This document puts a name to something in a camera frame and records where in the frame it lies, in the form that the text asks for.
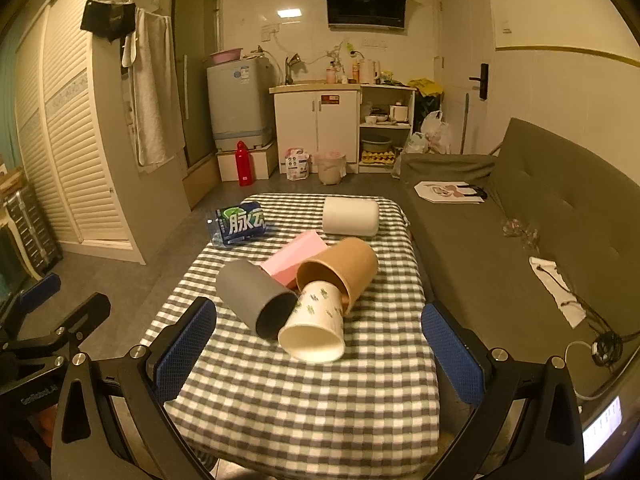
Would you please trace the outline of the blue labelled plastic bottle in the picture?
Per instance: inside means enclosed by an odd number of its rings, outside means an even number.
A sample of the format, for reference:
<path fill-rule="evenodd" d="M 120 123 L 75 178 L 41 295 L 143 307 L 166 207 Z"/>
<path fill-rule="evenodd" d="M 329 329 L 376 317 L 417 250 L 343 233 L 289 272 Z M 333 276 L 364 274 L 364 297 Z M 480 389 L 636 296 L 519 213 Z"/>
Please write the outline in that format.
<path fill-rule="evenodd" d="M 244 243 L 267 232 L 264 211 L 257 202 L 218 208 L 207 217 L 206 226 L 212 241 L 224 247 Z"/>

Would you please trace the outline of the grey plastic cup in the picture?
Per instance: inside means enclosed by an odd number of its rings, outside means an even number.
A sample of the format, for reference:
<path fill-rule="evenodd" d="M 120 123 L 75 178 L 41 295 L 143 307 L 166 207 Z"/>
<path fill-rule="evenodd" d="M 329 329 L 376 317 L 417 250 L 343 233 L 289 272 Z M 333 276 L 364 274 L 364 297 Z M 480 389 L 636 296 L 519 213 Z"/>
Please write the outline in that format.
<path fill-rule="evenodd" d="M 245 259 L 227 262 L 216 277 L 217 296 L 256 336 L 276 340 L 297 304 L 295 292 Z"/>

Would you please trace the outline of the brown paper cup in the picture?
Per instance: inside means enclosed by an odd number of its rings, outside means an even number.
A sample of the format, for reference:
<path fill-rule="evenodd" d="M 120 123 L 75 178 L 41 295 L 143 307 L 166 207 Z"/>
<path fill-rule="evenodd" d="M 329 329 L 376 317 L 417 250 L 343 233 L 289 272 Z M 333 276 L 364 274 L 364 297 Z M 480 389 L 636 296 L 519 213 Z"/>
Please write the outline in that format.
<path fill-rule="evenodd" d="M 360 238 L 347 237 L 304 260 L 296 271 L 296 285 L 299 290 L 316 281 L 334 285 L 341 293 L 343 314 L 349 316 L 376 274 L 378 257 L 372 247 Z"/>

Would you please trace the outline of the silver suitcase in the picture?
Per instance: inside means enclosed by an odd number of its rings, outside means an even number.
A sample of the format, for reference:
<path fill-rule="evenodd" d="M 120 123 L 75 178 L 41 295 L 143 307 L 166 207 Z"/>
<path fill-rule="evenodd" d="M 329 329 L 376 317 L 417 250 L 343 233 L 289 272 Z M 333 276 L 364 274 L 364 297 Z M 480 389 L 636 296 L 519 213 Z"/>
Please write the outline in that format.
<path fill-rule="evenodd" d="M 61 257 L 52 229 L 29 184 L 6 196 L 3 206 L 17 228 L 27 260 L 34 270 L 43 275 Z"/>

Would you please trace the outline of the red thermos bottle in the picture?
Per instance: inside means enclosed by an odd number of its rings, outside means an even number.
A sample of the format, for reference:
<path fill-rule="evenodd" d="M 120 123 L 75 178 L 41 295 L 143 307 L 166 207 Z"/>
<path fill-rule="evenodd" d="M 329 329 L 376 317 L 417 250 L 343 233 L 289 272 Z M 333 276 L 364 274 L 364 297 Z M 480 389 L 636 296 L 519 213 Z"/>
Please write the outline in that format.
<path fill-rule="evenodd" d="M 243 141 L 236 144 L 234 152 L 236 174 L 241 186 L 249 186 L 254 183 L 252 156 L 250 150 Z"/>

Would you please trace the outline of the white plastic bags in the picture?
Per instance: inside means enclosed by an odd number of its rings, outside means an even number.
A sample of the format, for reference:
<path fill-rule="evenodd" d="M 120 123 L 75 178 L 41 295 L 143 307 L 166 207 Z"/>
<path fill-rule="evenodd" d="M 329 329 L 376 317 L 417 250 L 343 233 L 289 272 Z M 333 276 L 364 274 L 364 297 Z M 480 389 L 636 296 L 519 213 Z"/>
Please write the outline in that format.
<path fill-rule="evenodd" d="M 419 131 L 408 136 L 404 152 L 407 154 L 450 154 L 452 134 L 450 125 L 444 121 L 441 110 L 428 114 Z"/>

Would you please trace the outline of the white box under washer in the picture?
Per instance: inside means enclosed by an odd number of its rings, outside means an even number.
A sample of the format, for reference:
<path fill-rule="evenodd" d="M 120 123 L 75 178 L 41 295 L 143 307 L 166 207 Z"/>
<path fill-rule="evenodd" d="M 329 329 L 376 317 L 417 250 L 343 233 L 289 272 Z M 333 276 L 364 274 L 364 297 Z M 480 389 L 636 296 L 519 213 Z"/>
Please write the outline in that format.
<path fill-rule="evenodd" d="M 221 180 L 224 182 L 239 180 L 234 151 L 218 152 L 216 159 Z M 248 150 L 247 155 L 242 156 L 241 160 L 245 162 L 247 168 L 250 168 L 250 173 L 255 181 L 268 180 L 279 166 L 277 143 L 272 141 L 261 148 Z"/>

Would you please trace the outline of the white detergent bag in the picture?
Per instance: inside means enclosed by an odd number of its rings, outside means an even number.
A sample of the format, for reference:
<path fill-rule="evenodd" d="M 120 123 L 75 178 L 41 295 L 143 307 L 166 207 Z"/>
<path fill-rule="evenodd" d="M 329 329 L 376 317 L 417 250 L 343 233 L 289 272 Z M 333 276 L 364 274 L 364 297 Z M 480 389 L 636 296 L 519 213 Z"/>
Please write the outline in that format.
<path fill-rule="evenodd" d="M 285 175 L 290 181 L 306 180 L 310 173 L 309 154 L 303 148 L 289 148 L 285 153 Z"/>

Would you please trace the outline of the white louvered wardrobe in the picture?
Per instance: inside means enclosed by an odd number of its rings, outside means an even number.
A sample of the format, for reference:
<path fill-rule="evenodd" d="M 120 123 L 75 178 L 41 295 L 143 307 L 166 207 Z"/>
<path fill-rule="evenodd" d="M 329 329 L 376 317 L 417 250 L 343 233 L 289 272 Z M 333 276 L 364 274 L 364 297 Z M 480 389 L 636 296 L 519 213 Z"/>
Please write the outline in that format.
<path fill-rule="evenodd" d="M 189 210 L 182 151 L 137 164 L 125 38 L 80 29 L 87 0 L 27 0 L 15 50 L 14 118 L 22 164 L 66 252 L 148 262 Z M 133 2 L 169 18 L 171 0 Z"/>

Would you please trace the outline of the white washing machine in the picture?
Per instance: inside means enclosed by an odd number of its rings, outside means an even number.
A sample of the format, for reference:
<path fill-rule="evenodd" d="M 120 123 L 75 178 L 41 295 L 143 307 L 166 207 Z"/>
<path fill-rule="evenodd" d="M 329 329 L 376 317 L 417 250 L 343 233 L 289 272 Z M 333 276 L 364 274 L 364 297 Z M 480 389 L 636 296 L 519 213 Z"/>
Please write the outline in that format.
<path fill-rule="evenodd" d="M 274 135 L 270 89 L 276 85 L 276 70 L 268 58 L 209 66 L 206 75 L 217 151 L 233 152 L 239 142 L 250 150 L 269 144 Z"/>

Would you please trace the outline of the white kitchen cabinet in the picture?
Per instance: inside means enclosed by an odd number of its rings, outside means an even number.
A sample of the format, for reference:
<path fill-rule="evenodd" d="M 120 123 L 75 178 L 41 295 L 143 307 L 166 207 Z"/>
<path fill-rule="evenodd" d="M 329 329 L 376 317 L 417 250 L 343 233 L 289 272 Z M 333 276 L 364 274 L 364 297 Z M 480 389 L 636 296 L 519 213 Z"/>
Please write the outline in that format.
<path fill-rule="evenodd" d="M 285 155 L 302 148 L 310 156 L 340 152 L 347 171 L 358 172 L 361 91 L 359 84 L 288 84 L 269 89 L 273 96 L 279 170 Z"/>

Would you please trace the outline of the hanging beige towel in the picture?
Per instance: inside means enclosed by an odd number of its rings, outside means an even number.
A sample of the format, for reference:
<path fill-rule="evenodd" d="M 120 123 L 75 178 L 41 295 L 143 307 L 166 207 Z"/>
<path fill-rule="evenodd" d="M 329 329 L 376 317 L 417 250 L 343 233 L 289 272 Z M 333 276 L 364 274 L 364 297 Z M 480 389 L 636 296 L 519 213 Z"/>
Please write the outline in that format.
<path fill-rule="evenodd" d="M 168 16 L 137 8 L 134 31 L 125 39 L 122 67 L 129 74 L 134 154 L 139 168 L 152 172 L 184 148 Z"/>

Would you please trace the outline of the pink basin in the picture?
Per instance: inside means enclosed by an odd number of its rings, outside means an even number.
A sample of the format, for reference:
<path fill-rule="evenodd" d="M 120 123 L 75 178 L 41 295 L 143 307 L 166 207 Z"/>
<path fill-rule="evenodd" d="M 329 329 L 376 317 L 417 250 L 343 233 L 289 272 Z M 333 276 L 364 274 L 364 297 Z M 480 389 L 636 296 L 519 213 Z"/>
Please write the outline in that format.
<path fill-rule="evenodd" d="M 242 48 L 234 48 L 223 51 L 218 51 L 209 55 L 209 61 L 213 65 L 220 65 L 224 63 L 239 61 L 242 55 Z"/>

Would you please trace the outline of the white kettle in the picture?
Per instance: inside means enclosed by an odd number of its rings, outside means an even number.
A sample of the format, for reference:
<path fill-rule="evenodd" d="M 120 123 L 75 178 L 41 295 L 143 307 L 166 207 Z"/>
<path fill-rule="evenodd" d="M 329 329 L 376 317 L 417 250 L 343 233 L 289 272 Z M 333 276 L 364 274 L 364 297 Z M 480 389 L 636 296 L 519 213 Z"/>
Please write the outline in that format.
<path fill-rule="evenodd" d="M 375 60 L 361 60 L 359 62 L 360 84 L 377 84 L 380 80 L 380 62 Z"/>

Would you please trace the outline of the black hanging bag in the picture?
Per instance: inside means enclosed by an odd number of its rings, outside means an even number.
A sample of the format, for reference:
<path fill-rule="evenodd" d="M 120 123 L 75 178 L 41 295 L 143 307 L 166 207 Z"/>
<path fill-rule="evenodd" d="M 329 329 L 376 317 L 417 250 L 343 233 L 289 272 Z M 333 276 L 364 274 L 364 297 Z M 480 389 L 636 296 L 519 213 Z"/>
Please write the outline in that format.
<path fill-rule="evenodd" d="M 133 2 L 87 0 L 80 29 L 108 42 L 125 38 L 136 29 L 136 9 Z"/>

